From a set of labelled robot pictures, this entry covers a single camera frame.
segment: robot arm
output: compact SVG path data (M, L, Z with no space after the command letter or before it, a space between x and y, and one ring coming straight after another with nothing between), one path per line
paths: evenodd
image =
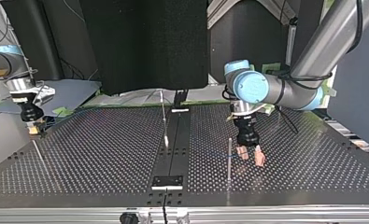
M4 80L12 101L21 107L21 120L29 134L41 135L44 112L39 107L52 99L55 89L32 78L18 46L0 46L0 79Z
M225 65L226 91L230 95L234 125L239 129L237 143L242 148L238 152L255 146L256 164L259 163L260 137L254 130L253 105L266 103L298 110L313 110L320 105L323 79L329 77L353 45L361 22L358 10L363 13L362 29L365 29L369 24L369 0L363 0L360 7L355 0L335 0L299 61L285 76L251 71L246 60Z

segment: workbench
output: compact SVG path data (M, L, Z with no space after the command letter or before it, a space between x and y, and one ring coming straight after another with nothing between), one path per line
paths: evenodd
M227 104L167 109L169 147L160 107L84 109L38 140L42 159L29 144L0 163L0 221L369 221L369 155L312 112L283 111L299 133L259 114L256 167L228 155ZM182 189L152 190L161 176Z

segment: black curtain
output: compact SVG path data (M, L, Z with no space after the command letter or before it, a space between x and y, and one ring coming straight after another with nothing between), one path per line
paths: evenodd
M207 0L80 0L107 94L207 84Z

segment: small orange object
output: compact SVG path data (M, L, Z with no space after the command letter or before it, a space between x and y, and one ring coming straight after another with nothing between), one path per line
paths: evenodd
M248 148L247 147L237 147L237 154L242 160L248 160Z
M256 166L263 167L263 164L265 163L265 155L263 155L260 145L256 146L256 149L254 150L254 160Z

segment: perforated metal surface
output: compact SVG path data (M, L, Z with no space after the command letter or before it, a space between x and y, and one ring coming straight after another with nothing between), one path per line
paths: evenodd
M101 108L79 114L0 173L0 194L136 195L148 190L163 136L160 108Z
M258 116L265 167L255 167L252 153L248 161L233 156L230 192L369 191L369 166L362 157L349 153L312 113L286 113L300 132L292 133L277 112ZM192 107L189 193L227 191L228 138L235 141L237 135L233 123L225 121L228 115L228 105Z

